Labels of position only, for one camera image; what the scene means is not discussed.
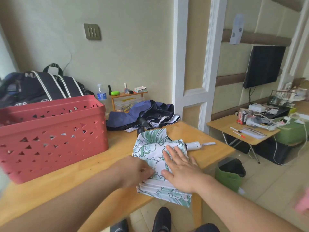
floral pattern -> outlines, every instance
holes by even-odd
[[[189,207],[191,194],[178,191],[161,175],[163,169],[172,172],[163,156],[163,151],[166,151],[171,157],[166,149],[167,145],[173,148],[178,146],[187,157],[187,150],[183,140],[172,141],[167,136],[166,129],[146,131],[137,137],[133,147],[133,156],[145,160],[154,170],[154,174],[150,179],[137,187],[137,192]]]

triangular hole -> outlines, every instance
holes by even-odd
[[[28,139],[24,137],[23,139],[20,140],[20,142],[28,142]]]

black pants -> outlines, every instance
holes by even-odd
[[[195,232],[220,232],[214,224],[204,224],[198,227]]]

brown wall stripe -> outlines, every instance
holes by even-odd
[[[299,0],[272,0],[272,1],[298,12],[300,12],[303,8],[303,5]]]
[[[282,73],[282,69],[280,68],[278,76],[280,76],[281,73]],[[227,76],[217,76],[216,87],[222,86],[222,85],[230,85],[230,84],[244,82],[246,75],[247,73],[240,73],[240,74],[227,75]]]
[[[261,98],[259,100],[253,101],[253,103],[258,103],[258,104],[267,103],[268,99],[269,99],[269,97]],[[233,115],[233,114],[235,114],[236,111],[239,111],[239,109],[248,108],[248,107],[249,107],[249,103],[246,103],[246,104],[240,105],[238,107],[233,107],[233,108],[227,109],[225,111],[214,113],[214,114],[211,115],[211,121],[220,119],[220,118],[225,117],[225,116]]]
[[[224,29],[222,34],[222,42],[230,42],[231,34],[232,30]],[[290,46],[292,39],[288,37],[244,31],[240,42],[247,44]]]

trash can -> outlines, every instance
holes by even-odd
[[[231,157],[220,161],[215,171],[215,179],[236,193],[245,175],[241,161]]]

